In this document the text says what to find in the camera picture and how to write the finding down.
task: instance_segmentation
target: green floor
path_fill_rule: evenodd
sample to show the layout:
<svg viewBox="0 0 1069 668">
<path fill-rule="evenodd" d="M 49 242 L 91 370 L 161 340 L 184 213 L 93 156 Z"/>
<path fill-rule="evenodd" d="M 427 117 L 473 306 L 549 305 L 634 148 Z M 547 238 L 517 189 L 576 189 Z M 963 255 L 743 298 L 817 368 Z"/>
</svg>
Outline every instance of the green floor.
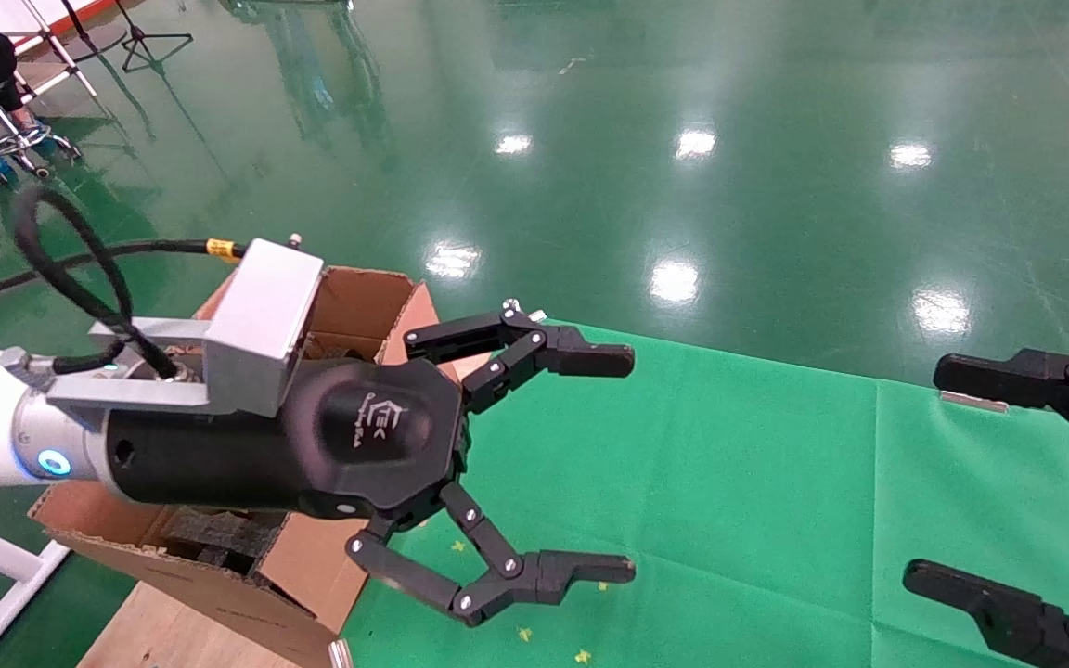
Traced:
<svg viewBox="0 0 1069 668">
<path fill-rule="evenodd" d="M 1069 0 L 361 0 L 352 20 L 149 0 L 133 16 L 196 40 L 162 76 L 87 63 L 103 109 L 75 83 L 40 109 L 84 150 L 57 178 L 110 240 L 299 232 L 332 263 L 427 278 L 446 316 L 517 296 L 912 384 L 946 352 L 1069 351 Z M 5 200 L 0 278 L 22 267 Z M 226 271 L 124 269 L 140 312 L 167 316 Z M 84 351 L 86 326 L 46 292 L 0 299 L 0 347 Z M 0 492 L 0 532 L 38 548 L 33 497 Z M 0 665 L 75 664 L 127 587 L 74 559 Z"/>
</svg>

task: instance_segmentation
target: white robotic arm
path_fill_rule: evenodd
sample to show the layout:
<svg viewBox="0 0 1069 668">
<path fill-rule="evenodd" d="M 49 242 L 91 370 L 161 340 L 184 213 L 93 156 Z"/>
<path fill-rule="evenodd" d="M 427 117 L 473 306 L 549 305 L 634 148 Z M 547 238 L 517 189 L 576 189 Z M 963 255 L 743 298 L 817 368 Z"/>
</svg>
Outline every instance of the white robotic arm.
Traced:
<svg viewBox="0 0 1069 668">
<path fill-rule="evenodd" d="M 322 270 L 319 258 L 255 239 L 212 321 L 135 319 L 156 345 L 199 347 L 199 375 L 182 368 L 159 379 L 130 348 L 114 363 L 72 375 L 55 375 L 51 358 L 0 351 L 0 487 L 81 479 L 122 494 L 106 448 L 115 410 L 276 416 Z M 100 323 L 90 335 L 115 338 Z"/>
</svg>

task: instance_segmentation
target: cardboard box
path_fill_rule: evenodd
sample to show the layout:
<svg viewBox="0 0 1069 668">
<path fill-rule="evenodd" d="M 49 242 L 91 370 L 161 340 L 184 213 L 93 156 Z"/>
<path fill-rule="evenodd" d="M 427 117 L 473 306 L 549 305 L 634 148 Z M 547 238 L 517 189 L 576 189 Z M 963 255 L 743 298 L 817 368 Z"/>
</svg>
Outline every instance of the cardboard box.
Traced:
<svg viewBox="0 0 1069 668">
<path fill-rule="evenodd" d="M 207 319 L 222 284 L 196 317 Z M 382 270 L 330 267 L 311 322 L 309 356 L 354 349 L 402 363 L 402 332 L 437 322 L 427 284 Z M 445 368 L 453 379 L 451 368 Z M 160 537 L 173 507 L 126 502 L 97 482 L 63 482 L 31 508 L 48 535 L 84 557 L 149 582 L 190 608 L 303 668 L 329 668 L 335 641 L 365 585 L 344 554 L 365 521 L 321 521 L 285 513 L 277 535 L 247 573 L 184 557 Z"/>
</svg>

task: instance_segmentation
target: tripod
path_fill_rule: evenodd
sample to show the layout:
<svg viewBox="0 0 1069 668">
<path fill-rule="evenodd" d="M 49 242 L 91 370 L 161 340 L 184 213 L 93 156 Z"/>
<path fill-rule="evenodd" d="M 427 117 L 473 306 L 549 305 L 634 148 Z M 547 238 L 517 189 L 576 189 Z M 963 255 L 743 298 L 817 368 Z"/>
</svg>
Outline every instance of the tripod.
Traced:
<svg viewBox="0 0 1069 668">
<path fill-rule="evenodd" d="M 187 46 L 187 44 L 192 42 L 192 33 L 190 32 L 144 32 L 141 27 L 136 26 L 135 21 L 130 20 L 130 14 L 126 12 L 126 7 L 123 7 L 122 0 L 114 0 L 114 4 L 118 5 L 118 11 L 122 12 L 123 20 L 126 21 L 127 26 L 129 26 L 127 33 L 130 36 L 123 41 L 123 49 L 126 49 L 126 60 L 123 60 L 123 72 L 125 73 L 133 72 L 130 71 L 130 59 L 133 59 L 133 57 L 137 56 L 140 60 L 145 60 L 148 64 L 145 64 L 144 67 L 152 67 L 152 65 L 161 63 L 162 60 L 170 59 L 170 57 L 174 56 L 176 51 L 183 49 L 184 46 Z M 174 49 L 167 52 L 162 59 L 156 59 L 151 49 L 148 47 L 148 38 L 183 38 L 183 42 L 179 46 L 175 46 Z M 140 46 L 143 48 L 145 56 L 137 51 Z"/>
</svg>

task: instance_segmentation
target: cardboard flap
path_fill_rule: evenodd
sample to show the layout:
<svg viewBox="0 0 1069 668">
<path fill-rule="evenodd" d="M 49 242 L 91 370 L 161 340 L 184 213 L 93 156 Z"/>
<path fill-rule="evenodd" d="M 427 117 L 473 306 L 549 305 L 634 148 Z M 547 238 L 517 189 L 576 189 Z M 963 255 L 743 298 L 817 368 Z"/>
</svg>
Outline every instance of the cardboard flap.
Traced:
<svg viewBox="0 0 1069 668">
<path fill-rule="evenodd" d="M 428 291 L 428 283 L 416 284 L 412 292 L 412 298 L 406 300 L 396 313 L 398 316 L 390 323 L 390 338 L 386 339 L 386 347 L 383 351 L 378 363 L 403 363 L 406 361 L 406 345 L 403 342 L 403 335 L 408 330 L 419 327 L 427 327 L 439 322 L 436 316 L 436 306 L 432 304 L 432 293 Z"/>
<path fill-rule="evenodd" d="M 57 542 L 144 580 L 303 668 L 329 668 L 327 644 L 335 641 L 336 631 L 275 593 L 243 582 L 236 573 L 105 541 L 48 532 Z"/>
<path fill-rule="evenodd" d="M 366 573 L 345 557 L 344 543 L 365 525 L 365 519 L 315 519 L 290 513 L 275 549 L 258 571 L 324 625 L 340 631 L 366 580 Z M 329 566 L 314 568 L 317 559 Z"/>
<path fill-rule="evenodd" d="M 234 282 L 236 274 L 236 270 L 231 270 L 229 276 L 226 277 L 224 283 L 221 283 L 221 286 L 217 288 L 217 291 L 213 292 L 212 295 L 208 295 L 208 299 L 205 299 L 199 309 L 196 309 L 196 313 L 192 313 L 195 320 L 213 319 L 213 313 L 217 313 L 217 307 L 221 305 L 221 299 L 226 298 L 226 292 L 229 292 L 229 284 Z"/>
<path fill-rule="evenodd" d="M 100 482 L 68 481 L 48 487 L 27 516 L 48 529 L 139 545 L 164 508 L 127 502 Z"/>
<path fill-rule="evenodd" d="M 329 267 L 315 293 L 311 330 L 385 339 L 413 289 L 403 274 Z"/>
</svg>

